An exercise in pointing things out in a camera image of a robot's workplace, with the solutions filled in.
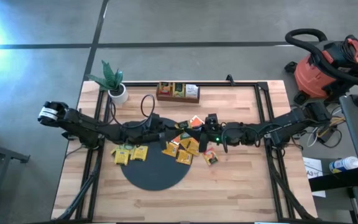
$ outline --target paper sign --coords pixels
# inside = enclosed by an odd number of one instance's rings
[[[321,172],[322,170],[321,160],[304,157],[303,163],[305,164],[305,168],[308,174],[308,179],[321,177],[323,175],[323,172]],[[318,192],[312,192],[311,194],[317,197],[326,197],[326,192],[324,190]]]

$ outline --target shop vacuum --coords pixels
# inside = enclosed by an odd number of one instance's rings
[[[302,34],[313,35],[319,42],[313,45],[294,38]],[[290,62],[284,68],[295,75],[298,84],[295,103],[302,105],[310,98],[321,98],[328,105],[358,85],[358,40],[353,35],[335,42],[327,40],[320,30],[296,29],[287,33],[285,40],[310,52],[298,63]]]

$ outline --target concrete floor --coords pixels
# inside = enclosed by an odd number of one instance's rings
[[[0,44],[90,44],[101,6],[102,0],[0,0]],[[358,0],[110,0],[99,42],[276,42],[305,27],[333,40],[358,37]],[[89,54],[89,49],[0,50],[0,146],[31,154],[28,164],[12,162],[9,168],[0,223],[50,218],[67,141],[61,129],[41,126],[37,116],[46,100],[76,107]],[[222,80],[230,73],[236,80],[284,80],[292,99],[296,85],[283,67],[306,54],[289,46],[98,49],[91,73],[101,75],[102,59],[123,70],[124,80]],[[341,130],[337,148],[316,144],[304,156],[354,155],[346,125]],[[341,212],[326,202],[316,199],[319,216],[341,221]]]

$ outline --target vacuum hose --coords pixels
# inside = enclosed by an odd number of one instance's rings
[[[349,75],[348,73],[344,73],[339,71],[338,69],[334,68],[324,57],[323,53],[315,47],[313,44],[298,40],[293,38],[296,35],[301,34],[309,34],[313,35],[318,38],[318,40],[324,41],[327,40],[327,37],[323,32],[317,29],[296,29],[293,31],[290,31],[285,35],[285,40],[294,46],[300,47],[302,49],[307,50],[310,52],[315,60],[315,63],[317,64],[318,68],[321,68],[321,70],[324,71],[324,73],[330,77],[337,78],[339,80],[342,80],[344,82],[351,83],[353,85],[358,85],[358,77],[354,77],[352,75]]]

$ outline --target wooden tabletop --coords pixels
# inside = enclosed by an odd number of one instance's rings
[[[267,82],[275,116],[289,112],[284,83]],[[94,82],[84,82],[78,104],[82,113],[94,116],[98,89]],[[140,112],[140,101],[149,93],[154,94],[155,88],[129,87],[129,99],[118,107],[117,119],[122,122],[142,120],[144,117]],[[146,114],[151,106],[151,100],[146,100]],[[255,92],[251,87],[203,86],[199,104],[156,101],[154,113],[175,121],[188,120],[194,115],[204,119],[209,113],[217,113],[219,122],[260,122]],[[269,120],[267,112],[265,114],[266,120]],[[79,142],[70,142],[68,152],[79,145]],[[139,189],[124,177],[121,168],[114,164],[110,155],[114,147],[113,143],[106,141],[94,222],[277,221],[263,144],[259,148],[229,146],[227,154],[221,146],[214,146],[219,158],[217,164],[208,167],[201,156],[194,157],[189,172],[178,184],[156,192]],[[80,149],[66,158],[52,218],[61,215],[78,193],[85,157],[86,149]],[[287,147],[284,161],[292,192],[307,211],[316,217],[300,150]],[[286,214],[282,192],[280,198]],[[86,197],[84,213],[88,211],[88,200],[89,195]]]

